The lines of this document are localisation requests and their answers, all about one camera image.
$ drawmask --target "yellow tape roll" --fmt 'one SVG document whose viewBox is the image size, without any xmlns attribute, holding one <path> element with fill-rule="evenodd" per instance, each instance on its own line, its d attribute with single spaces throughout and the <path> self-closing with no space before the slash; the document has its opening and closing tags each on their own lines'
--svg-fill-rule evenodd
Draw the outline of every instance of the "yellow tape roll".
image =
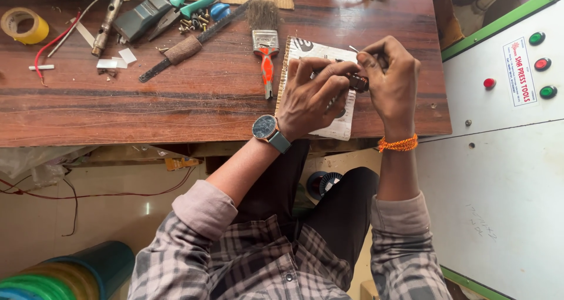
<svg viewBox="0 0 564 300">
<path fill-rule="evenodd" d="M 33 19 L 33 27 L 23 33 L 18 33 L 18 24 L 26 19 Z M 0 27 L 4 32 L 23 44 L 36 44 L 43 41 L 49 33 L 49 25 L 43 18 L 30 9 L 23 7 L 11 8 L 0 20 Z"/>
</svg>

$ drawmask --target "red wire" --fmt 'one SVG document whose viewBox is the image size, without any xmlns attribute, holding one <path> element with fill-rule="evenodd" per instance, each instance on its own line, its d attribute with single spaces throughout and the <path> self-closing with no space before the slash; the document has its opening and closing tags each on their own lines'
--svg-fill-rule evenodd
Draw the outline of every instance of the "red wire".
<svg viewBox="0 0 564 300">
<path fill-rule="evenodd" d="M 41 79 L 41 84 L 43 84 L 44 86 L 46 86 L 46 85 L 43 83 L 43 75 L 41 75 L 41 72 L 39 72 L 39 68 L 37 67 L 37 61 L 39 60 L 39 56 L 41 55 L 41 53 L 42 53 L 45 49 L 47 49 L 47 48 L 48 48 L 49 46 L 51 46 L 53 43 L 59 41 L 62 37 L 64 37 L 64 36 L 69 32 L 69 30 L 72 28 L 72 26 L 74 26 L 74 25 L 78 22 L 78 19 L 79 19 L 79 18 L 80 18 L 80 11 L 79 11 L 78 14 L 76 15 L 76 19 L 74 20 L 74 22 L 67 28 L 67 30 L 65 30 L 65 32 L 61 33 L 61 34 L 60 34 L 58 37 L 56 37 L 53 41 L 49 42 L 46 46 L 44 46 L 43 48 L 41 48 L 41 50 L 39 50 L 39 52 L 37 52 L 36 59 L 35 59 L 35 64 L 34 64 L 34 65 L 35 65 L 35 67 L 36 67 L 36 72 L 37 72 L 37 74 L 39 75 L 39 79 Z"/>
<path fill-rule="evenodd" d="M 184 176 L 184 178 L 182 179 L 182 181 L 180 181 L 180 183 L 178 183 L 178 184 L 175 185 L 174 187 L 172 187 L 172 188 L 170 188 L 170 189 L 168 189 L 168 190 L 165 190 L 165 191 L 163 191 L 163 192 L 155 193 L 155 194 L 152 194 L 152 195 L 144 195 L 144 194 L 141 194 L 141 193 L 123 192 L 123 193 L 117 193 L 117 194 L 114 194 L 114 195 L 80 195 L 80 196 L 77 196 L 76 198 L 86 198 L 86 197 L 111 197 L 111 196 L 122 196 L 122 195 L 138 195 L 138 196 L 141 196 L 141 197 L 151 197 L 151 196 L 154 196 L 154 195 L 163 195 L 163 194 L 165 194 L 165 193 L 170 193 L 170 192 L 172 192 L 172 191 L 174 191 L 174 190 L 180 188 L 182 185 L 184 185 L 184 183 L 186 183 L 186 181 L 187 181 L 188 178 L 190 177 L 190 174 L 192 174 L 192 172 L 193 172 L 195 169 L 196 169 L 196 167 L 194 167 L 194 168 L 188 168 L 188 172 L 186 173 L 186 175 Z M 4 180 L 2 180 L 2 179 L 0 179 L 0 182 L 2 182 L 2 183 L 4 183 L 4 184 L 8 185 L 9 187 L 13 187 L 13 185 L 11 185 L 10 183 L 8 183 L 8 182 L 6 182 L 6 181 L 4 181 Z M 7 192 L 7 194 L 13 194 L 13 195 L 24 195 L 24 194 L 26 194 L 26 195 L 31 195 L 31 196 L 33 196 L 33 197 L 39 197 L 39 198 L 44 198 L 44 199 L 48 199 L 48 200 L 66 200 L 66 199 L 74 199 L 74 196 L 72 196 L 72 197 L 62 197 L 62 198 L 54 198 L 54 197 L 46 197 L 46 196 L 44 196 L 44 195 L 35 195 L 35 194 L 33 194 L 33 193 L 29 193 L 29 192 L 24 191 L 24 190 L 21 190 L 21 189 L 19 189 L 19 191 L 16 191 L 16 192 Z"/>
</svg>

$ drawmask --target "orange thread bracelet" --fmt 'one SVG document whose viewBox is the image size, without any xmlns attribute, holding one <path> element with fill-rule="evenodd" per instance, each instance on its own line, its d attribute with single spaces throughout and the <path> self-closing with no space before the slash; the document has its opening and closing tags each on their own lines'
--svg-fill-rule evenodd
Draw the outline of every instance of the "orange thread bracelet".
<svg viewBox="0 0 564 300">
<path fill-rule="evenodd" d="M 384 149 L 390 149 L 397 152 L 408 152 L 415 149 L 417 145 L 417 134 L 414 134 L 412 138 L 396 141 L 395 143 L 387 143 L 386 138 L 382 137 L 378 142 L 378 151 L 383 152 Z"/>
</svg>

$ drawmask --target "knee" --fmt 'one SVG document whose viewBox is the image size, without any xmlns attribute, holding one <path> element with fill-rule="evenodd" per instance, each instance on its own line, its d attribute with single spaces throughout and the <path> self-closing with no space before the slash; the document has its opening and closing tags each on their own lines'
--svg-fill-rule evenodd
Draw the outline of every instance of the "knee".
<svg viewBox="0 0 564 300">
<path fill-rule="evenodd" d="M 357 167 L 350 169 L 343 176 L 343 180 L 345 178 L 350 179 L 353 184 L 363 184 L 375 189 L 378 189 L 378 183 L 380 181 L 380 176 L 378 176 L 376 172 L 370 170 L 367 167 Z"/>
</svg>

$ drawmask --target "wristwatch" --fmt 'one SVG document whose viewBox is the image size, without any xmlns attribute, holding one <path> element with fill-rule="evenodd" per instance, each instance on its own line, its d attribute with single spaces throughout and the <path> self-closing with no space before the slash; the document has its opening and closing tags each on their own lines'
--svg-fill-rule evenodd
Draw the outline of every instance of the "wristwatch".
<svg viewBox="0 0 564 300">
<path fill-rule="evenodd" d="M 292 145 L 278 129 L 278 121 L 272 115 L 260 116 L 253 124 L 253 136 L 270 143 L 280 153 Z"/>
</svg>

